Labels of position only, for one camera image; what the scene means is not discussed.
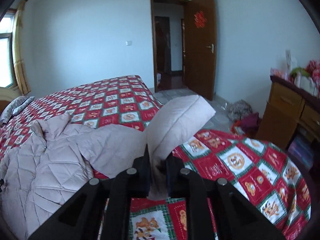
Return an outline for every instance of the tile floor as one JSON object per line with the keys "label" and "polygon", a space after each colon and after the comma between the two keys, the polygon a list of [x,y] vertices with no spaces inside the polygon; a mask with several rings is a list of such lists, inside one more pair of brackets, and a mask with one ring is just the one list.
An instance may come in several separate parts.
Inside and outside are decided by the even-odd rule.
{"label": "tile floor", "polygon": [[[166,104],[171,99],[182,97],[182,96],[195,95],[195,94],[196,94],[195,92],[187,88],[183,88],[183,89],[163,90],[155,93],[154,95],[162,104]],[[220,130],[223,132],[230,132],[230,127],[232,125],[232,122],[227,117],[227,112],[223,109],[223,103],[220,102],[220,100],[215,100],[215,99],[213,101],[209,101],[209,100],[207,101],[216,110],[216,114],[203,126],[203,128]]]}

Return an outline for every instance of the wooden door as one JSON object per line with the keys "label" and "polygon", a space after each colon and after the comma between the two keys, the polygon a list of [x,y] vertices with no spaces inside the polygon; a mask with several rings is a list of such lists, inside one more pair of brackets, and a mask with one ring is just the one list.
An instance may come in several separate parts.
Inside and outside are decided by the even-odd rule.
{"label": "wooden door", "polygon": [[185,73],[185,66],[184,66],[184,60],[186,57],[186,43],[184,39],[184,19],[181,19],[181,35],[182,35],[182,83],[184,84],[184,73]]}
{"label": "wooden door", "polygon": [[191,0],[184,9],[185,85],[212,100],[217,55],[214,0]]}

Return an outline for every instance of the yellow curtain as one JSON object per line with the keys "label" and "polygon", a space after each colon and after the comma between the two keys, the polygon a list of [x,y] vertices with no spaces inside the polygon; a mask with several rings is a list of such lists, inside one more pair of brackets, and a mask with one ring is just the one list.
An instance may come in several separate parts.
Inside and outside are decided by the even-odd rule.
{"label": "yellow curtain", "polygon": [[30,87],[27,83],[26,71],[24,68],[24,61],[22,59],[21,48],[20,48],[20,31],[22,28],[22,12],[24,10],[26,1],[21,1],[17,12],[14,16],[13,31],[12,31],[12,56],[14,72],[17,79],[18,87],[23,95],[29,93]]}

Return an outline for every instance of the gray pillow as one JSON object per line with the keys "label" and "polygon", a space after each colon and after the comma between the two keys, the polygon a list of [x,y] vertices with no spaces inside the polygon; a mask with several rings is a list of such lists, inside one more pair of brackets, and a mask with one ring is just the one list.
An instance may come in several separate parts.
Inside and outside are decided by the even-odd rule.
{"label": "gray pillow", "polygon": [[29,97],[28,96],[20,96],[14,99],[8,106],[3,110],[0,116],[0,126],[9,122],[12,112],[18,106],[21,106]]}
{"label": "gray pillow", "polygon": [[36,97],[29,97],[21,106],[15,108],[12,112],[12,116],[20,114],[20,112],[25,109]]}

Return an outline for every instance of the red paper cutout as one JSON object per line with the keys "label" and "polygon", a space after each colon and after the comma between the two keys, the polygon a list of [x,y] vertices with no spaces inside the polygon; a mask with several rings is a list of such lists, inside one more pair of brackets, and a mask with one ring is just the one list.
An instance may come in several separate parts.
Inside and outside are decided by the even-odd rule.
{"label": "red paper cutout", "polygon": [[195,24],[197,28],[204,28],[206,22],[207,22],[207,19],[204,17],[203,11],[197,12],[195,14]]}

